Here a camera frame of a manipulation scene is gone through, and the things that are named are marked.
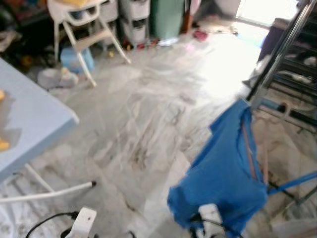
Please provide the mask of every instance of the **power cord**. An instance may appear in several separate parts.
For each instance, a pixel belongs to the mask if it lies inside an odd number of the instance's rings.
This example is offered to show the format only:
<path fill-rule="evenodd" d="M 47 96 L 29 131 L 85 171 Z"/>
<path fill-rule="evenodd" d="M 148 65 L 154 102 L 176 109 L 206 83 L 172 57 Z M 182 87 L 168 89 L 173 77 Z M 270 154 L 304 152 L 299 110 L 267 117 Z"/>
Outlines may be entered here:
<path fill-rule="evenodd" d="M 202 220 L 203 222 L 209 222 L 211 224 L 214 224 L 216 226 L 219 226 L 219 227 L 222 227 L 224 228 L 226 231 L 230 231 L 231 233 L 233 233 L 235 236 L 238 236 L 239 238 L 243 238 L 242 235 L 240 235 L 237 231 L 233 230 L 232 228 L 224 225 L 223 223 L 219 223 L 219 222 L 215 222 L 213 220 L 210 220 L 210 219 L 203 219 Z"/>
<path fill-rule="evenodd" d="M 200 216 L 200 214 L 197 214 L 196 216 L 194 216 L 192 219 L 191 219 L 191 222 L 208 222 L 208 223 L 211 223 L 211 224 L 214 224 L 218 227 L 221 227 L 221 228 L 224 228 L 225 231 L 229 231 L 231 232 L 233 235 L 239 237 L 239 238 L 243 238 L 242 235 L 240 235 L 237 231 L 233 230 L 232 228 L 226 226 L 225 224 L 223 223 L 219 223 L 219 222 L 215 222 L 213 220 L 210 220 L 210 219 L 202 219 L 202 217 Z"/>
<path fill-rule="evenodd" d="M 51 217 L 46 218 L 45 220 L 39 222 L 38 224 L 36 224 L 34 227 L 31 228 L 31 230 L 28 232 L 28 234 L 26 235 L 25 238 L 29 238 L 31 233 L 40 225 L 42 225 L 43 223 L 55 218 L 55 217 L 60 217 L 60 216 L 69 216 L 71 219 L 76 220 L 77 216 L 78 216 L 79 212 L 75 211 L 75 212 L 62 212 L 62 213 L 57 213 Z"/>

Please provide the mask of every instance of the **white pipe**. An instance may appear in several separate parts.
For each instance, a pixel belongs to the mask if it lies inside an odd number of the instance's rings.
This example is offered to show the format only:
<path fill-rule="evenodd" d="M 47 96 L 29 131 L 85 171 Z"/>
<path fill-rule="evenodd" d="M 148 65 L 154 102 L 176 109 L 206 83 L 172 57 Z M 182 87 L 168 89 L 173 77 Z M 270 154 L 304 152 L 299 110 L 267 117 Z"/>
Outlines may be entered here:
<path fill-rule="evenodd" d="M 61 191 L 40 193 L 40 194 L 34 194 L 34 195 L 28 195 L 28 196 L 20 196 L 20 197 L 8 197 L 8 198 L 0 199 L 0 204 L 58 197 L 58 196 L 66 195 L 66 194 L 69 194 L 69 193 L 72 193 L 72 192 L 75 192 L 75 191 L 78 191 L 78 190 L 91 188 L 91 187 L 94 187 L 95 185 L 96 185 L 96 182 L 92 181 L 92 182 L 83 183 L 81 185 L 77 185 L 77 186 L 74 186 L 74 187 L 70 187 L 70 188 L 67 188 L 67 189 L 63 189 Z"/>

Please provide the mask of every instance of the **high chair leg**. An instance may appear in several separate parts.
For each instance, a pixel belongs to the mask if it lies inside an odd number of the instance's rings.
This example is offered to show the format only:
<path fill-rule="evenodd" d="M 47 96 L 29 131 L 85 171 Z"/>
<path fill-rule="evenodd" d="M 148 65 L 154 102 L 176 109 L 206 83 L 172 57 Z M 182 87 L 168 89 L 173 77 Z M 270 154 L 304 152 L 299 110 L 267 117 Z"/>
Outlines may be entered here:
<path fill-rule="evenodd" d="M 108 27 L 108 25 L 104 22 L 104 20 L 101 18 L 101 16 L 99 16 L 98 19 L 99 19 L 101 26 L 103 26 L 103 28 L 105 30 L 108 30 L 110 32 L 110 37 L 112 39 L 112 42 L 113 42 L 114 46 L 116 47 L 116 49 L 119 51 L 120 55 L 127 61 L 127 63 L 131 63 L 131 60 L 124 52 L 124 49 L 120 45 L 118 39 L 113 35 L 113 33 L 112 33 L 111 29 Z"/>
<path fill-rule="evenodd" d="M 54 22 L 54 59 L 55 63 L 58 63 L 58 51 L 59 51 L 59 24 Z"/>
<path fill-rule="evenodd" d="M 72 46 L 74 47 L 76 45 L 76 38 L 75 38 L 75 36 L 73 34 L 72 29 L 70 28 L 70 26 L 68 25 L 68 23 L 66 21 L 63 22 L 63 26 L 65 28 L 65 31 L 66 31 L 66 33 L 68 35 L 68 38 L 69 38 Z M 78 57 L 78 60 L 79 60 L 79 62 L 81 64 L 83 70 L 84 70 L 84 73 L 85 73 L 86 77 L 88 78 L 88 80 L 90 81 L 91 85 L 93 87 L 96 87 L 97 84 L 96 84 L 95 80 L 93 79 L 93 77 L 91 76 L 91 74 L 90 74 L 90 72 L 88 70 L 88 67 L 86 65 L 86 62 L 84 60 L 84 57 L 81 54 L 81 52 L 77 52 L 77 57 Z"/>

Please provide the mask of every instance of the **yellow toy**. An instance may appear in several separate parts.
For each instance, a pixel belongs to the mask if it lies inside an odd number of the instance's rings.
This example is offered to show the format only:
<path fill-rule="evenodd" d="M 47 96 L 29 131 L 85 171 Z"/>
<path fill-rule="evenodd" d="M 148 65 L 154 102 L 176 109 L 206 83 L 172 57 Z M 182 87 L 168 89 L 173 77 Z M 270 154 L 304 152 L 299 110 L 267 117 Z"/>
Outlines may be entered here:
<path fill-rule="evenodd" d="M 0 90 L 0 102 L 4 100 L 5 94 Z M 0 138 L 0 151 L 9 149 L 10 144 Z"/>
<path fill-rule="evenodd" d="M 110 58 L 113 58 L 113 57 L 114 57 L 114 52 L 113 52 L 113 51 L 109 51 L 109 52 L 108 52 L 108 56 L 109 56 Z"/>

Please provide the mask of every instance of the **light blue table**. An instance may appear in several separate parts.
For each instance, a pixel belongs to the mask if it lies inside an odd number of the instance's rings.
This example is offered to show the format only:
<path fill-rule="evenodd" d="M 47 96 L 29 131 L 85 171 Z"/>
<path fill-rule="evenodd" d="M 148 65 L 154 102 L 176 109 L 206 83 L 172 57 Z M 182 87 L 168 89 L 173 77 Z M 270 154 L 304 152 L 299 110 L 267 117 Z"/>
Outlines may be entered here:
<path fill-rule="evenodd" d="M 92 187 L 95 182 L 55 192 L 27 163 L 57 142 L 78 122 L 77 115 L 58 99 L 0 59 L 0 137 L 11 144 L 0 152 L 0 183 L 24 166 L 49 190 L 31 196 L 0 199 L 0 203 L 64 195 Z"/>

